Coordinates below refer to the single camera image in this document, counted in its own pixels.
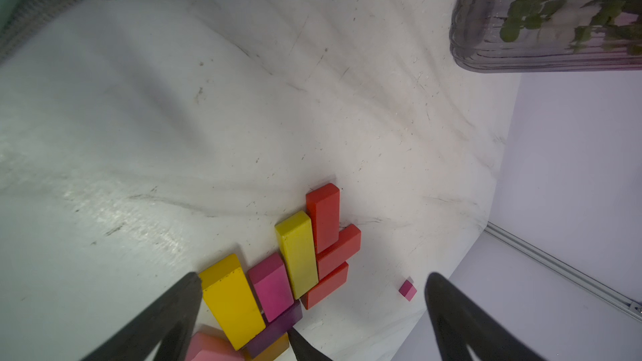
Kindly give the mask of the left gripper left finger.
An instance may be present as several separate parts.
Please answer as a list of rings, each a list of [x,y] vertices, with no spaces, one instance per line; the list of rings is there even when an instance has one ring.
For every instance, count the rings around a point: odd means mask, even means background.
[[[187,273],[86,360],[183,360],[202,302],[202,280]]]

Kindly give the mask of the orange block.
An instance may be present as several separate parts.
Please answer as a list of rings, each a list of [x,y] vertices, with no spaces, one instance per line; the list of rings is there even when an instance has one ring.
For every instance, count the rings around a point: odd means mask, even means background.
[[[252,355],[248,349],[243,349],[242,354],[247,361],[274,361],[287,351],[289,347],[289,335],[285,333],[260,354]]]

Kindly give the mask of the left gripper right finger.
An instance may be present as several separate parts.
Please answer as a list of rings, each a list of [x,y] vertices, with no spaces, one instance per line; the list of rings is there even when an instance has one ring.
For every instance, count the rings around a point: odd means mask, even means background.
[[[438,272],[429,275],[426,307],[443,360],[540,360]]]

